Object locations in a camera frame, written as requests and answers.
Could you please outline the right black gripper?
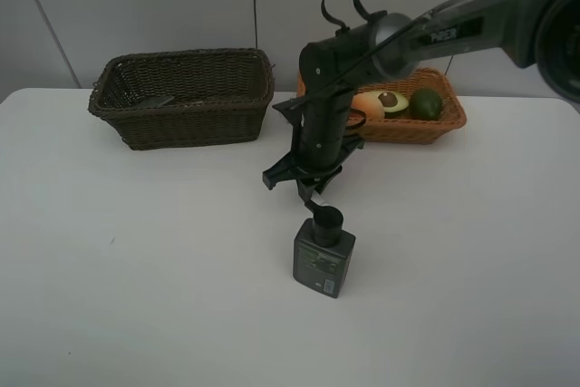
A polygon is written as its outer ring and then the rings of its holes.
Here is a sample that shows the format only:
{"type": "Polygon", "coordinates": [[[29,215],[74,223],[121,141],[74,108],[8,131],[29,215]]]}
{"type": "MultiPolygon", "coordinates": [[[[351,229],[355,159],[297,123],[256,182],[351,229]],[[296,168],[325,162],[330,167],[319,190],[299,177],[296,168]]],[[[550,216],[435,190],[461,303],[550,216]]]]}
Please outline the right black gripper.
{"type": "Polygon", "coordinates": [[[303,96],[302,120],[292,126],[291,148],[282,159],[263,172],[268,189],[294,180],[306,208],[329,207],[322,197],[329,183],[343,169],[343,163],[364,139],[347,132],[347,123],[356,90],[310,92],[303,96]]]}

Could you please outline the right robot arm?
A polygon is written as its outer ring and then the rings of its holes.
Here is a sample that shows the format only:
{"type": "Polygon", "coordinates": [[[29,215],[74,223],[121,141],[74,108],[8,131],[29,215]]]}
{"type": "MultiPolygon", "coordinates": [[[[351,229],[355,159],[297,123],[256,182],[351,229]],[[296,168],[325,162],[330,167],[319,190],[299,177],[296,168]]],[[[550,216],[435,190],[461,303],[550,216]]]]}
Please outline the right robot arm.
{"type": "Polygon", "coordinates": [[[404,79],[422,61],[499,48],[521,69],[535,65],[561,97],[579,99],[579,0],[449,0],[413,19],[353,5],[364,25],[337,21],[332,38],[300,52],[305,93],[276,105],[293,136],[263,174],[269,189],[292,180],[304,201],[322,192],[363,146],[348,125],[358,89],[404,79]]]}

